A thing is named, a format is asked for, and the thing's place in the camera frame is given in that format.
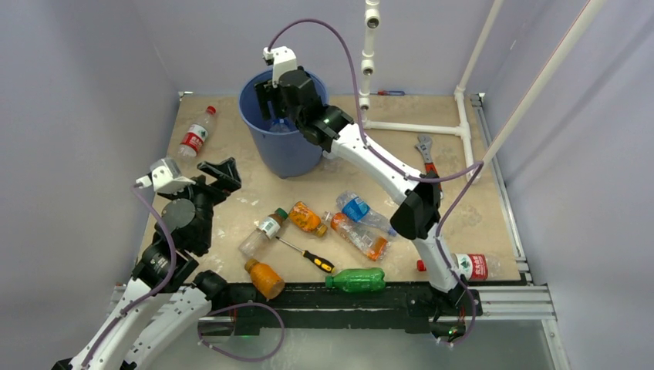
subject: screwdriver handle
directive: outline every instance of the screwdriver handle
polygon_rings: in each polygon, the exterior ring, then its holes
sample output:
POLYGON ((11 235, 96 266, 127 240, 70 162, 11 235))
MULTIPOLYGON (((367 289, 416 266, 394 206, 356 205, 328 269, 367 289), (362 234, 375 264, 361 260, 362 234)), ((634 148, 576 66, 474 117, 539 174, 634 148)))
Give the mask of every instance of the screwdriver handle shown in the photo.
POLYGON ((311 261, 314 265, 318 266, 324 272, 328 274, 334 272, 334 264, 327 261, 325 258, 320 258, 309 251, 303 251, 302 256, 311 261))

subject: gray wall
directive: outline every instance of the gray wall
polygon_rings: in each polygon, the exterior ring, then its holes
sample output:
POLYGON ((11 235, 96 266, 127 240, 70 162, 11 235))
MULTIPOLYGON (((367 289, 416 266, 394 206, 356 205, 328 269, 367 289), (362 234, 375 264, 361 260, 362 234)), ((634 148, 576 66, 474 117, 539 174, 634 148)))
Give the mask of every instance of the gray wall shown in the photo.
POLYGON ((128 276, 147 219, 129 186, 176 93, 130 0, 4 2, 0 50, 0 368, 50 368, 128 276))
MULTIPOLYGON (((497 133, 582 8, 550 2, 490 85, 497 133)), ((654 3, 608 2, 499 152, 572 368, 654 362, 654 3)))
MULTIPOLYGON (((333 25, 359 71, 364 0, 134 0, 178 89, 238 94, 265 67, 261 51, 283 26, 300 18, 333 25)), ((469 91, 484 91, 513 40, 544 0, 507 0, 469 91)), ((374 89, 449 95, 460 80, 492 0, 382 0, 376 34, 374 89)), ((331 93, 352 93, 341 46, 319 25, 298 25, 278 44, 294 49, 331 93)))

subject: table surface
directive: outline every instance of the table surface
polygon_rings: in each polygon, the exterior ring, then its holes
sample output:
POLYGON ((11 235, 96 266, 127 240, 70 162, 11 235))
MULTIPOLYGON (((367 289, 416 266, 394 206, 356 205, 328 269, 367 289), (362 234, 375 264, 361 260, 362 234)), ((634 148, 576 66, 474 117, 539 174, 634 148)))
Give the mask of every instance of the table surface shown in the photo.
MULTIPOLYGON (((355 116, 355 100, 351 96, 334 96, 330 103, 355 116)), ((173 156, 177 152, 177 145, 192 119, 209 105, 215 106, 219 112, 218 129, 208 138, 196 160, 180 163, 180 169, 185 176, 192 177, 200 174, 195 168, 200 161, 220 163, 232 156, 236 159, 243 187, 214 208, 211 249, 198 258, 200 267, 196 272, 208 269, 230 282, 250 281, 243 268, 245 258, 238 251, 238 245, 260 220, 278 207, 289 210, 295 202, 302 200, 318 215, 322 215, 325 210, 336 210, 335 199, 340 193, 353 190, 372 209, 387 217, 397 208, 372 178, 344 160, 334 162, 322 159, 311 173, 285 180, 271 173, 261 161, 247 125, 239 115, 235 97, 185 96, 180 103, 168 155, 173 156)), ((457 105, 451 96, 374 96, 371 107, 369 117, 372 120, 438 126, 458 124, 457 105)), ((467 113, 474 156, 481 158, 484 144, 469 102, 467 113)), ((421 170, 424 168, 422 157, 414 147, 418 133, 378 129, 367 132, 403 162, 421 170)), ((448 135, 432 135, 432 138, 432 158, 441 176, 462 170, 465 161, 460 139, 448 135)), ((464 184, 464 178, 443 183, 445 198, 440 208, 441 214, 451 205, 464 184)), ((167 202, 162 197, 155 197, 153 205, 161 211, 167 202)), ((141 250, 152 241, 154 223, 154 218, 150 216, 141 250)), ((318 238, 299 230, 287 220, 278 235, 330 260, 337 270, 377 266, 386 272, 386 281, 425 281, 427 278, 426 273, 416 270, 416 260, 420 257, 413 244, 402 237, 394 238, 384 258, 373 262, 331 229, 323 238, 318 238)), ((484 172, 450 215, 443 226, 443 235, 453 253, 482 253, 497 257, 501 269, 494 280, 520 278, 497 184, 490 171, 484 172)), ((273 267, 286 281, 315 282, 324 281, 325 278, 325 273, 278 240, 272 240, 257 254, 257 258, 273 267)))

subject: blue bucket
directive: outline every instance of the blue bucket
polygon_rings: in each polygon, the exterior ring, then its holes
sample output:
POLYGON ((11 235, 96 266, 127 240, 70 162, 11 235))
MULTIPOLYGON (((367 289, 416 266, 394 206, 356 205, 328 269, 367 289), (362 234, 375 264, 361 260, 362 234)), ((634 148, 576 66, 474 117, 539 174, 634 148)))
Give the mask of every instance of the blue bucket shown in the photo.
MULTIPOLYGON (((309 73, 309 75, 314 81, 322 102, 327 103, 329 96, 325 84, 314 74, 309 73)), ((313 170, 320 162, 322 148, 307 141, 293 125, 291 125, 289 133, 271 133, 269 131, 272 119, 264 120, 261 116, 255 84, 270 78, 272 78, 272 71, 268 70, 248 81, 238 97, 238 110, 241 118, 248 124, 259 155, 268 169, 282 179, 301 176, 313 170)))

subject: bottle label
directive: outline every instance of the bottle label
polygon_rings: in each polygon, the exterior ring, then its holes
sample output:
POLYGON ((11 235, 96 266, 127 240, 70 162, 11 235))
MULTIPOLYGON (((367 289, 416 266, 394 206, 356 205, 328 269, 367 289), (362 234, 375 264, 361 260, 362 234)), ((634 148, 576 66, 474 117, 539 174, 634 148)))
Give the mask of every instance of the bottle label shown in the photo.
POLYGON ((195 153, 198 153, 208 135, 209 133, 204 127, 195 124, 190 125, 180 144, 190 146, 191 149, 195 150, 195 153))
POLYGON ((359 222, 369 211, 368 204, 359 197, 350 200, 342 209, 342 212, 354 222, 359 222))
POLYGON ((469 281, 488 279, 488 265, 483 254, 455 254, 459 269, 469 281))
POLYGON ((268 239, 272 239, 275 237, 277 232, 281 226, 277 223, 277 221, 273 220, 272 217, 266 217, 260 224, 259 224, 259 230, 263 231, 264 234, 266 234, 266 237, 268 239))

